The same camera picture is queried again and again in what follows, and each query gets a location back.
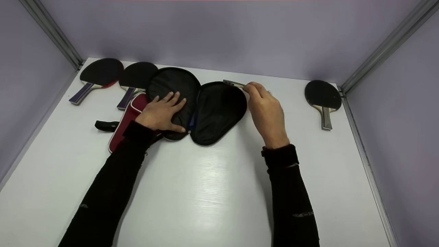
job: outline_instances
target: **white surface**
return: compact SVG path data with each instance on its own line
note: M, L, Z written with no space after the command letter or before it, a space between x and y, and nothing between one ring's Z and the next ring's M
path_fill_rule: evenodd
M331 113L334 129L322 131L319 112L303 96L307 81L185 69L202 84L258 81L280 100L321 246L388 246L343 107ZM119 120L116 106L125 91L118 85L95 90L72 105L68 99L81 87L77 76L0 192L0 246L57 246L105 163L111 134L98 132L94 122ZM270 246L271 188L262 146L248 112L213 146L188 136L154 144L117 246Z

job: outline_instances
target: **person's right hand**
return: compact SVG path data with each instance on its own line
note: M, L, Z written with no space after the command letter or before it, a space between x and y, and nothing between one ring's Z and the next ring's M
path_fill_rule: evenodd
M285 130L284 111L279 101L256 82L250 82L244 90L250 95L248 108L265 147L277 149L290 144Z

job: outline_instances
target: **purple wall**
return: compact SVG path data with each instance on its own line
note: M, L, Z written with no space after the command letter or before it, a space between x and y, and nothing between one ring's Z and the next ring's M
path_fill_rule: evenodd
M74 69L19 1L1 1L0 33L2 181Z
M420 0L42 0L82 57L341 85Z
M439 246L439 12L348 95L400 247Z

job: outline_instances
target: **black strap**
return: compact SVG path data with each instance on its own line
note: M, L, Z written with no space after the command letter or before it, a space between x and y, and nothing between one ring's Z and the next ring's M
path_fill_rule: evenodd
M104 121L96 121L94 123L94 126L100 130L100 131L104 131L104 132L114 132L116 131L117 127L119 126L118 121L114 121L114 122L104 122Z

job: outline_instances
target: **forearm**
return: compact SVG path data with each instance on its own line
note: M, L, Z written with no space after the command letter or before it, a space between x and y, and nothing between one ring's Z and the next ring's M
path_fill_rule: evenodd
M153 131L131 122L82 200L59 246L111 246Z
M319 246L313 208L293 145L263 151L273 194L273 246Z

